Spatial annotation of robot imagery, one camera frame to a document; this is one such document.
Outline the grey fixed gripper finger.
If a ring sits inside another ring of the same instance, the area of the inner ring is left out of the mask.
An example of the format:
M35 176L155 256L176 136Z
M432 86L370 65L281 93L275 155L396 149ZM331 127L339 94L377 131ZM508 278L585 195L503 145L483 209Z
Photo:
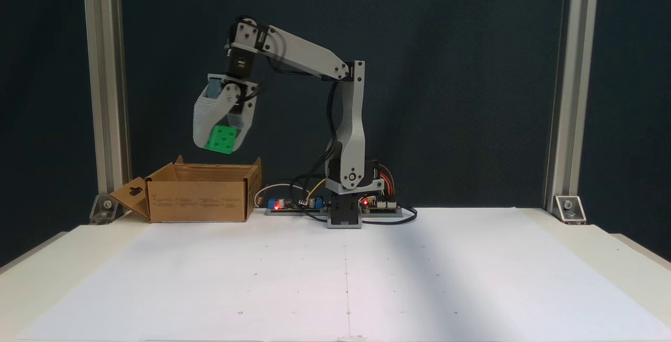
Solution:
M230 127L237 130L233 151L242 146L242 143L252 127L256 101L245 101L244 104L236 104L230 111Z

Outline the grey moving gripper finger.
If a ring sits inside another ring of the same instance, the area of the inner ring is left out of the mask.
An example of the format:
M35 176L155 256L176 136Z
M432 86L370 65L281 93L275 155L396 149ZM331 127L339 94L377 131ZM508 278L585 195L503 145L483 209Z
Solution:
M208 98L208 86L195 101L192 117L192 139L206 150L233 150L237 130L230 127L227 117L235 101Z

